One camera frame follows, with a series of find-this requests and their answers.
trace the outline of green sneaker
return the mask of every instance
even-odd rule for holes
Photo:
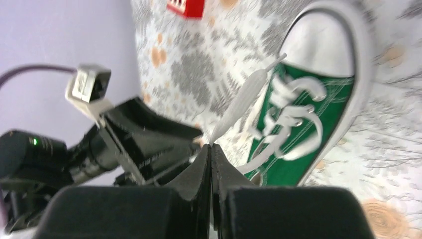
[[[250,130],[248,163],[237,169],[260,185],[303,184],[360,112],[374,78],[372,50],[363,14],[353,6],[323,0],[306,7],[281,43],[257,126]],[[210,143],[244,114],[268,70],[246,80]]]

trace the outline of purple wall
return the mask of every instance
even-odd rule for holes
[[[28,63],[94,62],[112,70],[107,97],[113,103],[139,94],[128,0],[0,0],[0,31],[0,74]],[[0,134],[19,128],[69,146],[80,140],[92,123],[65,100],[69,77],[30,72],[6,83],[0,90]]]

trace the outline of black foam pad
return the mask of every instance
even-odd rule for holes
[[[373,239],[347,190],[240,188],[227,193],[224,239]]]
[[[176,195],[164,187],[69,187],[52,199],[33,239],[169,238]]]

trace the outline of white shoelace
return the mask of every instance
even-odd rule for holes
[[[267,73],[285,57],[286,54],[283,54],[269,67],[255,71],[246,79],[221,120],[215,126],[210,137],[211,145],[223,136],[246,113],[262,87],[264,87],[267,80]],[[315,77],[300,77],[293,80],[292,77],[286,75],[283,81],[280,77],[275,76],[271,82],[271,87],[273,91],[269,102],[274,105],[274,108],[267,111],[264,118],[264,129],[262,132],[256,128],[249,129],[249,133],[255,139],[264,139],[259,143],[253,153],[252,160],[245,165],[237,167],[242,174],[257,169],[273,154],[277,159],[292,161],[314,152],[322,143],[322,123],[318,115],[314,112],[314,106],[291,105],[303,91],[308,92],[316,102],[324,100],[326,98],[326,88],[322,82]],[[278,111],[275,119],[271,115],[271,112],[274,111]],[[316,133],[296,145],[288,153],[282,153],[280,147],[290,136],[291,128],[302,125],[303,119],[307,119],[315,125]],[[276,126],[281,127],[278,134],[271,134]]]

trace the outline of red object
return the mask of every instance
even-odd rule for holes
[[[167,8],[185,18],[202,18],[205,0],[167,0]]]

